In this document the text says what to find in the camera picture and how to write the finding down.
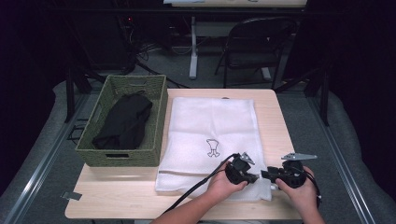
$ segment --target wicker basket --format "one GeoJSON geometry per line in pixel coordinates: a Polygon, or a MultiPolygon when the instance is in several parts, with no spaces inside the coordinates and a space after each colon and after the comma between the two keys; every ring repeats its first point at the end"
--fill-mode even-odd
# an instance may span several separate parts
{"type": "Polygon", "coordinates": [[[99,95],[90,119],[78,142],[76,152],[89,166],[158,166],[163,142],[168,92],[166,76],[109,76],[99,95]],[[145,91],[153,103],[146,122],[143,142],[137,149],[97,149],[92,139],[99,134],[111,107],[122,95],[145,91]]]}

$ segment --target white cloth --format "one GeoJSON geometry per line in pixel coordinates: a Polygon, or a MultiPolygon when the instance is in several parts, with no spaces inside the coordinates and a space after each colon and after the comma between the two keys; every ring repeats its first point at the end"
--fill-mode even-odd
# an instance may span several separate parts
{"type": "MultiPolygon", "coordinates": [[[[253,100],[177,97],[173,100],[168,144],[155,189],[186,192],[234,153],[246,152],[255,162],[250,174],[267,170],[253,100]]],[[[196,197],[208,182],[191,194],[196,197]]],[[[259,178],[229,200],[271,200],[270,181],[259,178]]]]}

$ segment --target printed logo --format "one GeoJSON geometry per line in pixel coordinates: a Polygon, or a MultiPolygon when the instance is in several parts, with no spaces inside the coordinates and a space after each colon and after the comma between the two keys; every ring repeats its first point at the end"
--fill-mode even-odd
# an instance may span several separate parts
{"type": "Polygon", "coordinates": [[[210,152],[207,153],[207,155],[209,157],[212,157],[212,156],[218,157],[220,155],[218,153],[219,141],[216,139],[206,139],[206,142],[210,145],[210,152]]]}

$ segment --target black cable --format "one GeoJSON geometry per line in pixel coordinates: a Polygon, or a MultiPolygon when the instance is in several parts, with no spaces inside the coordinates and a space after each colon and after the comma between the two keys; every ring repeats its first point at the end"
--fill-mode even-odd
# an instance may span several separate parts
{"type": "Polygon", "coordinates": [[[219,172],[219,168],[220,168],[224,163],[226,163],[231,157],[234,157],[234,158],[235,158],[236,156],[238,156],[238,154],[237,154],[237,153],[234,153],[233,155],[227,157],[224,161],[222,161],[222,162],[220,163],[220,165],[219,165],[210,175],[208,175],[206,178],[204,178],[203,180],[201,180],[200,182],[198,182],[196,185],[194,185],[192,188],[190,188],[190,189],[189,189],[186,193],[184,193],[179,199],[177,199],[177,201],[176,201],[174,204],[172,204],[172,206],[170,206],[168,209],[166,209],[166,211],[164,211],[163,214],[169,212],[170,210],[172,210],[172,209],[174,209],[174,208],[176,208],[176,207],[177,207],[184,199],[186,199],[191,193],[193,193],[196,189],[198,189],[198,188],[201,187],[204,183],[206,183],[207,180],[208,180],[210,177],[212,177],[213,175],[217,174],[217,173],[219,172]]]}
{"type": "Polygon", "coordinates": [[[311,174],[309,174],[307,171],[304,171],[304,173],[305,173],[305,176],[306,176],[309,180],[312,181],[312,183],[313,183],[314,186],[315,186],[315,189],[317,190],[317,208],[319,208],[320,203],[321,203],[321,194],[320,194],[320,190],[319,190],[318,183],[317,183],[317,181],[315,180],[315,178],[314,178],[311,174]]]}
{"type": "Polygon", "coordinates": [[[216,174],[218,174],[218,173],[220,173],[220,172],[223,172],[223,171],[225,171],[225,169],[224,169],[224,170],[219,170],[219,171],[217,171],[216,174]]]}
{"type": "Polygon", "coordinates": [[[82,135],[82,131],[84,131],[85,126],[87,125],[86,122],[88,121],[88,119],[77,119],[77,121],[85,121],[85,123],[75,124],[75,125],[73,126],[73,129],[70,131],[69,135],[67,136],[67,140],[72,140],[72,142],[73,142],[75,145],[78,144],[75,140],[79,140],[79,139],[80,139],[80,137],[81,137],[81,135],[82,135]],[[79,136],[78,136],[78,137],[74,137],[73,134],[74,134],[75,131],[81,131],[81,132],[79,133],[79,136]]]}

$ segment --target black cloth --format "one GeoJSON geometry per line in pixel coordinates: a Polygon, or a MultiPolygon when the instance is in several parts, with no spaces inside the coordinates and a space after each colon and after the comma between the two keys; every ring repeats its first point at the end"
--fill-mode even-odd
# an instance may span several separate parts
{"type": "Polygon", "coordinates": [[[99,149],[136,149],[145,136],[151,108],[152,102],[139,93],[122,96],[108,112],[93,145],[99,149]]]}

